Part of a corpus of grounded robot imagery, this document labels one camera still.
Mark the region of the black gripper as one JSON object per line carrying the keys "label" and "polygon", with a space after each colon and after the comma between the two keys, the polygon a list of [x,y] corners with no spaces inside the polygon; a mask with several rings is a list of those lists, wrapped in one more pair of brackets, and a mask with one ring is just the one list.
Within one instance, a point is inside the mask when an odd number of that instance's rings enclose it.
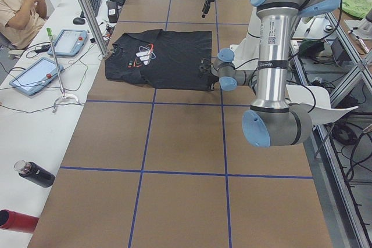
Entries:
{"label": "black gripper", "polygon": [[203,73],[203,80],[205,82],[206,89],[213,89],[215,83],[219,81],[218,76],[212,74],[210,70]]}
{"label": "black gripper", "polygon": [[205,18],[208,10],[210,9],[211,3],[213,3],[215,0],[205,0],[205,4],[202,9],[202,18]]}

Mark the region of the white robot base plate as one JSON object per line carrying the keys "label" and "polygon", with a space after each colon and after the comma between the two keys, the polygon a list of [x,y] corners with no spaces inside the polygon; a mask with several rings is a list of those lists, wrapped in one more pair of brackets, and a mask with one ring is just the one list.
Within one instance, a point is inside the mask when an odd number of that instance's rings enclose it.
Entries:
{"label": "white robot base plate", "polygon": [[261,21],[256,12],[256,7],[253,7],[246,37],[239,45],[230,45],[230,49],[235,55],[233,64],[238,70],[255,70],[257,68]]}

